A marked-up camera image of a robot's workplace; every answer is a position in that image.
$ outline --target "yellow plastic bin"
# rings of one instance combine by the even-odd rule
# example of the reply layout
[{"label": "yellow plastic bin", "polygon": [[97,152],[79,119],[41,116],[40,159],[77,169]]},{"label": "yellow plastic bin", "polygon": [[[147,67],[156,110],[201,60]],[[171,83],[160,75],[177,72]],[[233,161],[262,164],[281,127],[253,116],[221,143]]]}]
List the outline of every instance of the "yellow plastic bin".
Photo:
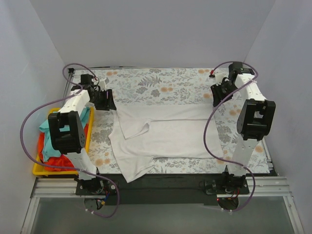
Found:
[{"label": "yellow plastic bin", "polygon": [[[50,113],[56,112],[58,111],[60,108],[53,108],[50,110]],[[88,134],[87,134],[87,139],[86,139],[86,152],[89,152],[89,146],[90,146],[90,139],[91,139],[91,132],[92,132],[92,125],[93,125],[93,120],[94,120],[94,109],[93,107],[90,107],[90,117],[89,117],[89,122],[88,122]],[[37,161],[40,161],[40,157],[37,154],[36,157]],[[44,169],[43,166],[39,165],[39,164],[34,164],[33,167],[33,174],[36,176],[51,176],[51,175],[78,175],[77,171],[61,171],[61,172],[51,172],[51,171],[47,171]]]}]

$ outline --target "gray floor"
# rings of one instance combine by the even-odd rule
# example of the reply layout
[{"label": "gray floor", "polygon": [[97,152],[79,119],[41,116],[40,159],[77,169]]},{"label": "gray floor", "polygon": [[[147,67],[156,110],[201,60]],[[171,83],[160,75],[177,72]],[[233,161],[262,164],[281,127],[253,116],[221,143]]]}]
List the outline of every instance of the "gray floor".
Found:
[{"label": "gray floor", "polygon": [[[230,215],[200,204],[121,205],[111,219],[86,212],[82,198],[41,198],[33,234],[290,234],[293,228],[283,197],[254,197]],[[113,206],[103,207],[108,214]]]}]

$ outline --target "white cloth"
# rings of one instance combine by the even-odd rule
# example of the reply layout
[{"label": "white cloth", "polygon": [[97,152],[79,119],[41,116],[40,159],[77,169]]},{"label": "white cloth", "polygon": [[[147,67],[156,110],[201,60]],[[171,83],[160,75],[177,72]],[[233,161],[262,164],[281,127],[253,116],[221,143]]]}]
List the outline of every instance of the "white cloth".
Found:
[{"label": "white cloth", "polygon": [[[204,127],[212,110],[210,104],[118,106],[109,138],[126,181],[151,170],[154,157],[212,158],[203,143]],[[222,157],[214,119],[206,139],[209,149]]]}]

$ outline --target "table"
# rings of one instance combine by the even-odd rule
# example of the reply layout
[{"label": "table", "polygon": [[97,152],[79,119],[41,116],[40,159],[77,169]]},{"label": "table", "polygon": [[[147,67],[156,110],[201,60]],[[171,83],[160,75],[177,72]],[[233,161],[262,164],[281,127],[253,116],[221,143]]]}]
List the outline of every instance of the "table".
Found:
[{"label": "table", "polygon": [[[123,105],[163,105],[212,103],[210,86],[215,83],[209,78],[209,68],[120,68],[95,69],[100,79],[109,79],[108,88],[113,89],[115,103]],[[76,70],[73,81],[80,82],[85,70]],[[227,69],[215,73],[227,76]],[[244,101],[240,93],[224,103],[215,113],[224,158],[231,159],[238,133],[236,121]],[[120,174],[113,155],[108,135],[113,129],[113,114],[95,111],[89,157],[103,174]],[[267,152],[260,142],[253,152],[248,167],[253,173],[269,173]],[[192,174],[221,173],[225,163],[214,158],[156,158],[156,166],[149,173]]]}]

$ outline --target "white wall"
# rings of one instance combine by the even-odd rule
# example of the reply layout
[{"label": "white wall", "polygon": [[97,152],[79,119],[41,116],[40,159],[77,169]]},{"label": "white wall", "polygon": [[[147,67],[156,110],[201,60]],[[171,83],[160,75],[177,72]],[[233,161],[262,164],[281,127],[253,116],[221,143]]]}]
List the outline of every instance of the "white wall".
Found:
[{"label": "white wall", "polygon": [[275,0],[31,0],[65,63],[213,67],[244,60]]},{"label": "white wall", "polygon": [[246,62],[261,92],[276,102],[267,144],[287,176],[306,233],[312,233],[312,2],[276,0]]},{"label": "white wall", "polygon": [[[29,0],[0,0],[0,233],[20,233],[34,185],[19,131],[25,116],[64,92],[63,61]],[[26,124],[24,137],[35,155],[38,126],[47,109]]]}]

